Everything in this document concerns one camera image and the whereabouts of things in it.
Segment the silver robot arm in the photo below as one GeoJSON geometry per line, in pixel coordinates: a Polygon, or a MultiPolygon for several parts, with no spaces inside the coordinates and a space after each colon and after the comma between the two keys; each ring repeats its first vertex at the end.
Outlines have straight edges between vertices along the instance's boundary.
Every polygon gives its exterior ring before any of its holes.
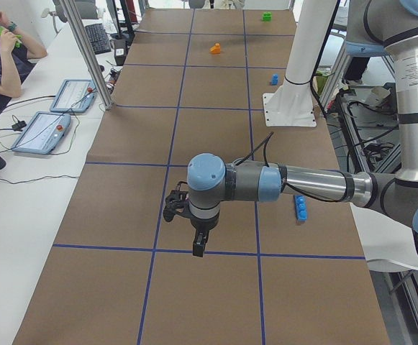
{"type": "Polygon", "coordinates": [[[401,168],[371,174],[238,161],[200,154],[188,165],[186,207],[195,228],[192,253],[202,257],[223,201],[276,201],[299,193],[326,202],[351,202],[382,213],[418,233],[418,1],[352,1],[348,37],[381,45],[394,60],[401,168]]]}

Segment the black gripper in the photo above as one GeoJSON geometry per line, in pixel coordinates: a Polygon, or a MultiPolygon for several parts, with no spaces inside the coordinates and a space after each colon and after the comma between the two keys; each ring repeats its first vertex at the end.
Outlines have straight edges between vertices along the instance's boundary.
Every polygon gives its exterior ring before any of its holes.
{"type": "Polygon", "coordinates": [[[203,257],[206,241],[209,239],[209,232],[218,224],[218,217],[214,216],[208,219],[193,217],[190,222],[191,225],[195,228],[192,255],[203,257]]]}

